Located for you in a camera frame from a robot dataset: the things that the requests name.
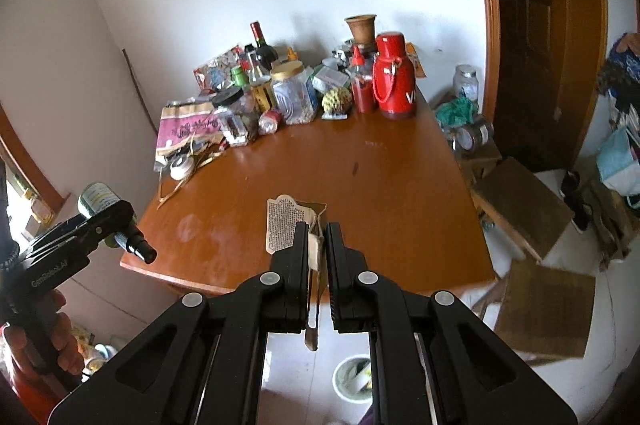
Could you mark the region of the clothes rack pile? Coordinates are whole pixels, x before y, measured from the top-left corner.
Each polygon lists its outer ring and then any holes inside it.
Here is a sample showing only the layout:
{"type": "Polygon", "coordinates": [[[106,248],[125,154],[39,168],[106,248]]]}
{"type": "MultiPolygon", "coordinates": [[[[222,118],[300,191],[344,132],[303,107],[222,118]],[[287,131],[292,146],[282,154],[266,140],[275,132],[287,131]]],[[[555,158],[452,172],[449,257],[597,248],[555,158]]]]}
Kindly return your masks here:
{"type": "Polygon", "coordinates": [[[597,92],[608,100],[610,125],[639,133],[639,34],[616,40],[601,66],[597,92]]]}

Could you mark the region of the white trash bin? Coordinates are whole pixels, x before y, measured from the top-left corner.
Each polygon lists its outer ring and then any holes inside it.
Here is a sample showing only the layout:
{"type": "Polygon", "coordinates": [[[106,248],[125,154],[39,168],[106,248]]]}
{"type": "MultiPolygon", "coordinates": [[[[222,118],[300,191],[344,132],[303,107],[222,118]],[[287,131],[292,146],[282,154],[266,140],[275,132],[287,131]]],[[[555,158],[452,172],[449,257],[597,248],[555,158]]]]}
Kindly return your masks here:
{"type": "Polygon", "coordinates": [[[372,362],[368,355],[353,355],[334,369],[332,386],[337,397],[353,405],[372,401],[372,362]]]}

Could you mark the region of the lying metal lid jar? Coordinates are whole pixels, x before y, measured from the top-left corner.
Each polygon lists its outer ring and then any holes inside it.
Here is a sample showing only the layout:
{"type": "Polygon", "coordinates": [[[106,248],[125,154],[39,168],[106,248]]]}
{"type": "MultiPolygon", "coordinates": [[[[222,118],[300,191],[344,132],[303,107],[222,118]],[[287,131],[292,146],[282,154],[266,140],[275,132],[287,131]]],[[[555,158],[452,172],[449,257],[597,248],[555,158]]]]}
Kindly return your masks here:
{"type": "Polygon", "coordinates": [[[461,151],[473,154],[489,142],[494,131],[494,126],[484,115],[476,115],[472,122],[456,129],[454,141],[461,151]]]}

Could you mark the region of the small white round device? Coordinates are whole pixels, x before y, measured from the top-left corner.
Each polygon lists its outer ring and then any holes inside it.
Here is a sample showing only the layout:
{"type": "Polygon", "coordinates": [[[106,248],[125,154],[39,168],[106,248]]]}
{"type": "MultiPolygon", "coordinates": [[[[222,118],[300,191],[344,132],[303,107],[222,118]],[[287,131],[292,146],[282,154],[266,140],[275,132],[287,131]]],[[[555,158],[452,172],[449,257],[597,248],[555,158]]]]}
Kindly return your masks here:
{"type": "Polygon", "coordinates": [[[189,178],[195,169],[195,160],[190,154],[179,154],[171,159],[169,164],[169,176],[175,181],[189,178]]]}

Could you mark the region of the small red can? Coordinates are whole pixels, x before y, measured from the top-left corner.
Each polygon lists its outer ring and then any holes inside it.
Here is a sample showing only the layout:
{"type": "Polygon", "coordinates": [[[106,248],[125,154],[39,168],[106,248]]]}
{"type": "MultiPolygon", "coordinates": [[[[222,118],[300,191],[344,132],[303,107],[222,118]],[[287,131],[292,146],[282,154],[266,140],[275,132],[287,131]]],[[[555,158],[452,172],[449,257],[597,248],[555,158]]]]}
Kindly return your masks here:
{"type": "Polygon", "coordinates": [[[270,136],[270,134],[275,134],[279,130],[282,119],[282,114],[276,108],[265,111],[258,119],[259,134],[261,136],[270,136]]]}

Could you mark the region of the dark wooden door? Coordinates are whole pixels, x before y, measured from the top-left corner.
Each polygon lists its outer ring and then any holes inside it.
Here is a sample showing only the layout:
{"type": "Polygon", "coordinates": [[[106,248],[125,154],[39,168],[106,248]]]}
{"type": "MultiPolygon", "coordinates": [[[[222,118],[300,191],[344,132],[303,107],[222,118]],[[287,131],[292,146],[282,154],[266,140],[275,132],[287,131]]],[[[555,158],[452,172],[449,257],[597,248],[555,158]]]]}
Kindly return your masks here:
{"type": "Polygon", "coordinates": [[[606,0],[485,0],[486,112],[503,156],[570,169],[596,105],[606,0]]]}

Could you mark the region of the pink paper gift bag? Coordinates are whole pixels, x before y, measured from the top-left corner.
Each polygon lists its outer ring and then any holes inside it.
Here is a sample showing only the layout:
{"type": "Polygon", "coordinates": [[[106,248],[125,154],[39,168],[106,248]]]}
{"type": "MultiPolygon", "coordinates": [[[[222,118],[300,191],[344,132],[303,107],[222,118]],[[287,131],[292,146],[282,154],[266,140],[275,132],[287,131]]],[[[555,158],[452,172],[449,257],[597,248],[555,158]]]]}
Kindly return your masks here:
{"type": "Polygon", "coordinates": [[[220,122],[210,101],[167,105],[160,113],[155,162],[166,166],[168,159],[185,145],[218,141],[220,122]]]}

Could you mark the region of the dark wine bottle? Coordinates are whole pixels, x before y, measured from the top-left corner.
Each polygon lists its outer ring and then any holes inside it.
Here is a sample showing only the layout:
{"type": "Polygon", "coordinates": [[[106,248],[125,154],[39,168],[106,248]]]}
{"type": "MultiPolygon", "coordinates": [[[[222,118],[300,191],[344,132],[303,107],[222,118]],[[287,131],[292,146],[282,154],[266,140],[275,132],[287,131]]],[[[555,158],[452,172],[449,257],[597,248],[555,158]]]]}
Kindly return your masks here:
{"type": "Polygon", "coordinates": [[[271,70],[274,64],[279,61],[278,52],[270,44],[266,43],[265,36],[262,33],[262,26],[258,22],[250,24],[255,42],[257,59],[266,70],[271,70]]]}

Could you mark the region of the gold lid plastic jar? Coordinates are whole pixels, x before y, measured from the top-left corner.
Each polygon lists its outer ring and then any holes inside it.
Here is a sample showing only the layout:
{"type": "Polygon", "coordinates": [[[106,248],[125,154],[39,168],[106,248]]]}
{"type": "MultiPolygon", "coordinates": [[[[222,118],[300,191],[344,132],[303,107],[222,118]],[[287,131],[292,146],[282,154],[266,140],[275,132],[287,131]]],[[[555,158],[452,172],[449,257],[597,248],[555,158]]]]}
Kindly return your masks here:
{"type": "Polygon", "coordinates": [[[312,70],[299,60],[273,67],[271,88],[286,125],[305,125],[314,120],[318,98],[311,81],[312,70]]]}

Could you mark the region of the wooden dining table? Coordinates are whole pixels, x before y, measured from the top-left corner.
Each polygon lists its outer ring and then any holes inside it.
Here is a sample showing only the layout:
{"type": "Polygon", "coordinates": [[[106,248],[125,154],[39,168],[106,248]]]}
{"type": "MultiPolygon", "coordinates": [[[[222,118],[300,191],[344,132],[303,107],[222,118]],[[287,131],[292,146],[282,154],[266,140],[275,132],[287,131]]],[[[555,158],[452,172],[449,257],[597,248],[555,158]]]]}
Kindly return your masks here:
{"type": "Polygon", "coordinates": [[[179,289],[230,292],[267,269],[267,203],[281,194],[326,206],[345,244],[407,291],[462,293],[495,278],[468,188],[425,102],[410,118],[316,120],[225,151],[146,208],[139,226],[154,263],[120,263],[179,289]]]}

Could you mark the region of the yellow green pinecone ornament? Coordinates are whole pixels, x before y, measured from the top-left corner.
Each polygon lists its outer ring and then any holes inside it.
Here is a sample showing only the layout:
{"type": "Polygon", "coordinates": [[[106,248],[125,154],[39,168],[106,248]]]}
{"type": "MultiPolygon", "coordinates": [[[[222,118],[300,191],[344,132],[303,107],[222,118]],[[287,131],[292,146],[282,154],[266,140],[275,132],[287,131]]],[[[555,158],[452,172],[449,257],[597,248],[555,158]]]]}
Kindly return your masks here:
{"type": "Polygon", "coordinates": [[[345,87],[331,89],[323,96],[321,104],[326,116],[347,116],[352,108],[352,93],[345,87]]]}

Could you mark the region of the black shoes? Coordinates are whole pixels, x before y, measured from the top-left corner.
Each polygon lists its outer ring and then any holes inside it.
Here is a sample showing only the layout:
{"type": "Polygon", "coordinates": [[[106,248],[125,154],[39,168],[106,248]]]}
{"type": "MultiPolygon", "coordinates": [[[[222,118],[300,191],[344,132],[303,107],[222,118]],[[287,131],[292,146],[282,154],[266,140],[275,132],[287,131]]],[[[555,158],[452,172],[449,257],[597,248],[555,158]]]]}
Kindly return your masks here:
{"type": "Polygon", "coordinates": [[[591,223],[593,210],[579,191],[580,176],[578,171],[568,170],[560,185],[562,200],[573,211],[572,223],[578,233],[585,232],[591,223]]]}

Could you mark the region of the small dark bottle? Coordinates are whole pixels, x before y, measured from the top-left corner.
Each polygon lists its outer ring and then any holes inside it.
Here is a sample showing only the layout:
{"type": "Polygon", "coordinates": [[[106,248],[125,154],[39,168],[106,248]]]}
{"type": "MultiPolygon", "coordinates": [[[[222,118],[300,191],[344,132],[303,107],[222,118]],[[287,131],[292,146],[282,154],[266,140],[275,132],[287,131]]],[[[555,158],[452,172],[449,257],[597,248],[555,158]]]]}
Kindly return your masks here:
{"type": "MultiPolygon", "coordinates": [[[[90,218],[119,201],[120,197],[108,185],[103,182],[92,182],[81,192],[77,207],[82,215],[90,218]]],[[[105,244],[112,249],[120,247],[126,251],[129,231],[134,227],[135,222],[136,219],[131,218],[125,230],[109,235],[105,239],[105,244]]]]}

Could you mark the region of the brown clay vase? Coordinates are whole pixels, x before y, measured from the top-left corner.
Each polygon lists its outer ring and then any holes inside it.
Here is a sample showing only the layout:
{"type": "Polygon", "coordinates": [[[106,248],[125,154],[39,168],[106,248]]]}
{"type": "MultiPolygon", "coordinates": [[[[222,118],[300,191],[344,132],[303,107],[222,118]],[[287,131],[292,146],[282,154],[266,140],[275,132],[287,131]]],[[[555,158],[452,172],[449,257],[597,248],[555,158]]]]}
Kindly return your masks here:
{"type": "Polygon", "coordinates": [[[376,51],[375,19],[375,14],[360,14],[345,18],[352,33],[352,43],[363,52],[376,51]]]}

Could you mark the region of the low wooden side table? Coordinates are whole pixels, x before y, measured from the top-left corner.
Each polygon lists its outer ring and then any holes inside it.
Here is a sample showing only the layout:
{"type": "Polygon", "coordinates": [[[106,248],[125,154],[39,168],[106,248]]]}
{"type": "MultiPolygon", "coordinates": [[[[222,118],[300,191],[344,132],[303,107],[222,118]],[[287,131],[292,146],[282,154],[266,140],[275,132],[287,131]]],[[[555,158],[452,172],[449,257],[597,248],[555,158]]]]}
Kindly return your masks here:
{"type": "Polygon", "coordinates": [[[462,177],[467,186],[472,186],[493,171],[502,161],[502,155],[494,139],[471,153],[457,150],[454,152],[462,177]]]}

